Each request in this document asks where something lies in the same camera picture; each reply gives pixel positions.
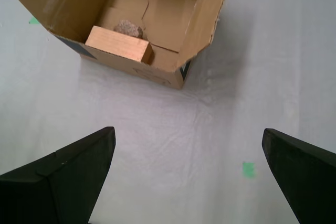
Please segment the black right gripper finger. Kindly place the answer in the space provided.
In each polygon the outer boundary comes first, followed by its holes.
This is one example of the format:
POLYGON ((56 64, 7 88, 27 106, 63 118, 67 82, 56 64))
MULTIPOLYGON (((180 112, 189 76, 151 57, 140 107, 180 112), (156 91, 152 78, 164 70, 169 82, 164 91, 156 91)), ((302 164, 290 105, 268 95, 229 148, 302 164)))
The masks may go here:
POLYGON ((264 130, 262 148, 299 223, 335 223, 335 153, 275 129, 264 130))
POLYGON ((1 223, 89 223, 115 145, 108 126, 2 174, 1 223))

